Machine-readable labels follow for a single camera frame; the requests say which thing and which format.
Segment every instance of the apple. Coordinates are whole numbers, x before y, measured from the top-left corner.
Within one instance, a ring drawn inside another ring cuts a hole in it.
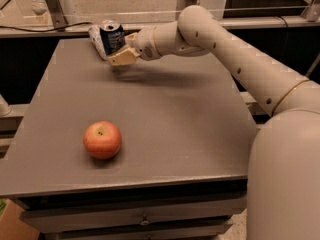
[[[93,123],[83,135],[86,151],[98,159],[109,159],[115,156],[120,149],[121,142],[119,128],[109,121]]]

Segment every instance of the dark blue can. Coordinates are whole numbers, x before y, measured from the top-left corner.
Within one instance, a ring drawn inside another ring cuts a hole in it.
[[[106,55],[119,51],[126,44],[121,24],[113,20],[102,22],[100,36]]]

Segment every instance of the table surface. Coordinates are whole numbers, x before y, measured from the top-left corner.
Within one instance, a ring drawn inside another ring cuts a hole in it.
[[[106,161],[82,144],[99,120],[123,137]],[[255,134],[229,72],[211,54],[112,68],[89,39],[61,40],[0,159],[0,196],[244,179]]]

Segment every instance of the wooden drawer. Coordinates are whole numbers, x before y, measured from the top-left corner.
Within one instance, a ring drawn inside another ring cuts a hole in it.
[[[245,195],[228,193],[27,211],[22,220],[40,232],[52,233],[231,216],[241,213],[245,207]]]
[[[231,222],[226,219],[191,220],[149,225],[117,227],[46,235],[48,240],[167,240],[193,239],[224,234]]]

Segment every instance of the drawer knob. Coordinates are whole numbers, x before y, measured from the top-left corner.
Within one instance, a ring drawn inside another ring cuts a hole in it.
[[[142,221],[140,221],[140,225],[141,226],[148,226],[150,225],[150,221],[147,219],[147,216],[146,215],[143,215],[143,218],[142,218]]]

